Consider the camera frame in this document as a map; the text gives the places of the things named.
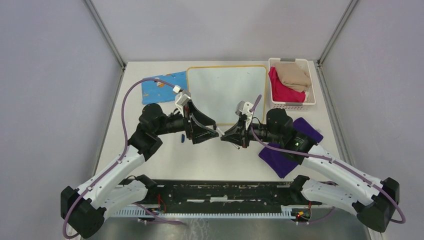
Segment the white whiteboard marker pen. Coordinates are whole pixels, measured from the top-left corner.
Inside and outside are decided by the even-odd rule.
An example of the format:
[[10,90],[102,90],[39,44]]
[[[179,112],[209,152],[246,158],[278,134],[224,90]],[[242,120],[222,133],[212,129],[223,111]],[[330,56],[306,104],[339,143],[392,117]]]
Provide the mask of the white whiteboard marker pen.
[[[220,137],[223,137],[224,135],[225,135],[225,132],[220,128],[220,127],[216,127],[216,131],[219,133],[219,136]],[[238,146],[238,145],[236,145],[235,143],[232,143],[231,142],[231,145],[233,146],[233,147],[235,147],[237,150],[239,150],[240,149],[240,146]]]

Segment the yellow framed whiteboard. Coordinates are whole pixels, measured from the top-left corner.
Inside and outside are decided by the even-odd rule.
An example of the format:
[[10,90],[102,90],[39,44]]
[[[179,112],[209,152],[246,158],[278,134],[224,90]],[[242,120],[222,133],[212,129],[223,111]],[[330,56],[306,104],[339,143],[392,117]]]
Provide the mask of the yellow framed whiteboard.
[[195,106],[217,125],[232,126],[238,120],[238,103],[253,104],[259,95],[254,116],[264,120],[268,87],[265,65],[193,66],[187,69],[186,77]]

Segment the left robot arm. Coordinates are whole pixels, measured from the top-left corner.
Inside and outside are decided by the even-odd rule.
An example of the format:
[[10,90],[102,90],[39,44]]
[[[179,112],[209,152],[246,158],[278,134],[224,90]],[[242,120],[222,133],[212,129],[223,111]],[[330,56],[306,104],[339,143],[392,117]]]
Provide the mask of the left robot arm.
[[149,179],[136,179],[116,189],[134,169],[150,159],[163,144],[160,135],[185,132],[193,144],[219,136],[216,121],[199,111],[190,100],[178,113],[166,115],[157,103],[147,104],[131,137],[125,137],[124,149],[100,173],[79,185],[67,186],[60,193],[63,236],[90,238],[115,212],[143,201],[153,203],[157,190]]

